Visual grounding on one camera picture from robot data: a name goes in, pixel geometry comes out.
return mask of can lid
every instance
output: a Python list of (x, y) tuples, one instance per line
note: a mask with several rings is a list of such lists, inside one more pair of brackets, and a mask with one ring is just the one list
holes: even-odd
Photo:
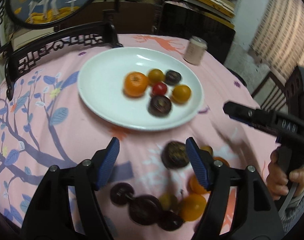
[(207, 49), (207, 47), (208, 47), (208, 44), (205, 40), (202, 40), (201, 38), (196, 37), (196, 36), (192, 36), (190, 39), (190, 42), (192, 42), (195, 45), (200, 46), (203, 49)]

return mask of human hand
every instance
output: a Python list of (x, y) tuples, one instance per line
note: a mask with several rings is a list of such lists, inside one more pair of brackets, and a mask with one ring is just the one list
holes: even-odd
[[(288, 178), (284, 171), (277, 164), (278, 152), (271, 153), (271, 162), (268, 165), (270, 174), (266, 178), (267, 188), (274, 200), (279, 200), (281, 196), (288, 194)], [(294, 197), (299, 196), (304, 191), (304, 168), (294, 170), (290, 173), (289, 179), (291, 182), (298, 183)]]

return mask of table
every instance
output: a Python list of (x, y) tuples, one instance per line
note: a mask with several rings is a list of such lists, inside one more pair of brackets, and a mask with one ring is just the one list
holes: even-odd
[[(97, 198), (116, 239), (191, 239), (198, 221), (185, 223), (174, 232), (157, 225), (144, 227), (130, 220), (127, 207), (116, 207), (109, 199), (109, 190), (119, 181), (130, 183), (136, 195), (156, 197), (166, 192), (172, 181), (177, 197), (181, 189), (187, 195), (191, 166), (168, 171), (160, 159), (163, 147), (171, 140), (185, 142), (192, 136), (199, 146), (210, 145), (214, 156), (226, 159), (232, 167), (243, 169), (253, 164), (264, 179), (268, 175), (275, 138), (224, 114), (222, 107), (228, 100), (249, 107), (258, 104), (223, 65), (209, 53), (200, 66), (188, 64), (182, 58), (188, 41), (179, 38), (126, 34), (119, 35), (119, 40), (125, 47), (158, 50), (185, 63), (202, 83), (202, 109), (189, 123), (162, 132), (131, 131), (96, 116), (78, 96), (77, 75), (88, 59), (108, 47), (51, 52), (47, 62), (16, 82), (11, 102), (6, 99), (4, 81), (0, 85), (0, 212), (18, 226), (49, 166), (67, 168), (90, 159), (97, 150), (106, 148), (113, 136), (120, 140), (120, 153), (109, 184), (97, 192)], [(73, 221), (82, 232), (74, 193), (70, 187)], [(232, 188), (222, 233), (231, 226), (235, 194)]]

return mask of checkered curtain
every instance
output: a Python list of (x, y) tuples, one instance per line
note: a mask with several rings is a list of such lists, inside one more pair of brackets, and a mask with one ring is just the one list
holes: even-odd
[(304, 66), (302, 0), (270, 0), (251, 47), (284, 78)]

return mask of floral tablecloth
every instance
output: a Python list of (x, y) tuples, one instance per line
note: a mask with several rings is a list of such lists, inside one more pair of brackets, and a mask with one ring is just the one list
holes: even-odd
[[(275, 138), (233, 121), (222, 110), (232, 100), (258, 107), (248, 90), (209, 53), (200, 66), (185, 62), (182, 55), (188, 41), (150, 35), (119, 35), (125, 47), (144, 47), (167, 53), (185, 63), (197, 75), (204, 89), (204, 105), (190, 122), (173, 130), (138, 132), (117, 127), (92, 113), (81, 101), (76, 80), (82, 65), (108, 47), (78, 47), (50, 59), (20, 78), (14, 98), (6, 98), (6, 83), (0, 85), (0, 212), (21, 226), (30, 200), (49, 166), (75, 166), (106, 148), (113, 136), (120, 140), (120, 153), (109, 184), (97, 192), (107, 224), (116, 239), (191, 239), (198, 221), (185, 223), (174, 232), (157, 225), (133, 223), (127, 207), (114, 206), (109, 190), (119, 181), (130, 183), (136, 195), (159, 197), (171, 182), (173, 192), (187, 195), (193, 174), (189, 165), (168, 171), (160, 153), (171, 140), (185, 142), (192, 136), (199, 146), (210, 145), (214, 156), (226, 159), (232, 167), (255, 165), (263, 178), (268, 175), (269, 155)], [(74, 188), (69, 189), (74, 225), (82, 232)], [(236, 189), (230, 191), (228, 210), (222, 232), (231, 226)]]

